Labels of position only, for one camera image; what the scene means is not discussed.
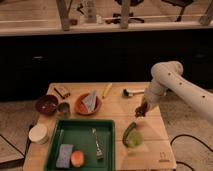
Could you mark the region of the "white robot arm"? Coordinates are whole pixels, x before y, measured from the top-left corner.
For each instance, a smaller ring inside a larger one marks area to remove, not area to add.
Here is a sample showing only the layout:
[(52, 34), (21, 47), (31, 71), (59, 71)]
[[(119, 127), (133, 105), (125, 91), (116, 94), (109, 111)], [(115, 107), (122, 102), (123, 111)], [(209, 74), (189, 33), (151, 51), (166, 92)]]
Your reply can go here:
[(168, 89), (213, 125), (213, 94), (182, 77), (183, 65), (178, 61), (156, 63), (151, 68), (152, 81), (145, 89), (136, 117), (152, 110)]

